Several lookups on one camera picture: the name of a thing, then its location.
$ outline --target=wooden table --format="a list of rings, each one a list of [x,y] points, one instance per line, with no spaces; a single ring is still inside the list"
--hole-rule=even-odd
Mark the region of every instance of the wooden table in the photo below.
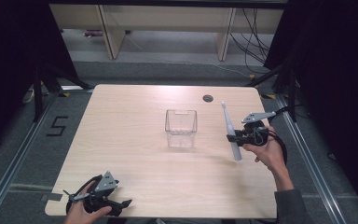
[[[212,102],[203,101],[206,94]],[[120,183],[109,198],[133,199],[121,217],[276,217],[272,174],[243,149],[234,160],[222,101],[235,129],[251,112],[264,112],[253,88],[97,86],[52,192],[76,192],[110,171]],[[167,109],[197,110],[194,147],[168,147]],[[65,216],[66,203],[66,196],[48,201],[46,213]]]

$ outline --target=white toothbrush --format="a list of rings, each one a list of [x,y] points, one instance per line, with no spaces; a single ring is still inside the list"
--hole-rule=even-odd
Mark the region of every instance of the white toothbrush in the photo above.
[[[224,101],[222,101],[222,107],[223,107],[223,111],[225,112],[227,133],[230,135],[235,135],[234,127],[232,126],[231,119],[229,118],[228,112],[226,110],[226,103]],[[235,161],[242,160],[241,151],[237,143],[230,142],[230,144],[231,144],[232,154],[234,154]]]

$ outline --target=sleeve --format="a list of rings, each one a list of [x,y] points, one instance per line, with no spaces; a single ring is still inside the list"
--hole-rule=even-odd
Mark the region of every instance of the sleeve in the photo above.
[[[298,189],[276,191],[275,200],[281,224],[314,223],[307,212],[301,193]]]

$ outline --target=clear glass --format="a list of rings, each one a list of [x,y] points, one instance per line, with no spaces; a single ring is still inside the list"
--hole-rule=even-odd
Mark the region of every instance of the clear glass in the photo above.
[[[165,132],[169,147],[193,147],[197,132],[197,111],[167,110]]]

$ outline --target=hand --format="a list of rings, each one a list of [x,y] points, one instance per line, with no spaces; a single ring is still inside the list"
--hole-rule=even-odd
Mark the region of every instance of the hand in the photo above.
[[[275,133],[274,128],[268,127],[268,131]],[[242,146],[247,151],[256,155],[255,162],[263,162],[272,172],[277,186],[277,191],[294,189],[289,171],[284,164],[283,153],[279,143],[272,137],[268,136],[268,141],[264,146],[258,147],[251,144]]]
[[[85,188],[83,188],[80,194],[87,193],[87,190],[94,182],[95,181],[92,181]],[[84,209],[83,201],[75,202],[72,203],[72,206],[69,209],[64,224],[91,224],[98,218],[106,216],[111,210],[112,208],[110,206],[106,206],[96,212],[88,213]]]

